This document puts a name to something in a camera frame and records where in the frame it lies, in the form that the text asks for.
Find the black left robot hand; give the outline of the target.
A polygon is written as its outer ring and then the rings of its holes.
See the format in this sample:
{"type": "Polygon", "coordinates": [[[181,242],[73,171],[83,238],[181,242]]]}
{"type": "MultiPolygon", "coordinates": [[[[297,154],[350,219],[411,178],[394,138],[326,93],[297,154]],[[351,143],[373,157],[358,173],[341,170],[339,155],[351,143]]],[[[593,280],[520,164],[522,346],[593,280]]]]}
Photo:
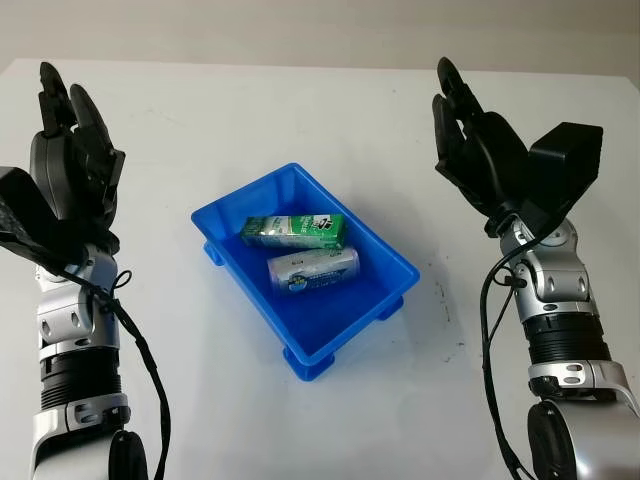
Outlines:
{"type": "Polygon", "coordinates": [[[79,84],[67,88],[48,62],[40,64],[43,128],[31,144],[30,175],[55,217],[76,229],[83,244],[111,255],[111,232],[126,154],[115,148],[95,103],[79,84]]]}

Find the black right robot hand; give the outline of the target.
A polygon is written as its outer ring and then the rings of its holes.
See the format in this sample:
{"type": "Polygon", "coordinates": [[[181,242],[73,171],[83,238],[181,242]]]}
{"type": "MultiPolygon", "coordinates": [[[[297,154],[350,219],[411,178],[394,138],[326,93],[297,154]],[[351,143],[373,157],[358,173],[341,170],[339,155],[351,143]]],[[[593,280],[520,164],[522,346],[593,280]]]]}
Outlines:
{"type": "Polygon", "coordinates": [[[454,63],[437,64],[441,92],[432,101],[436,170],[487,218],[518,209],[524,188],[516,167],[527,149],[500,114],[482,109],[454,63]]]}

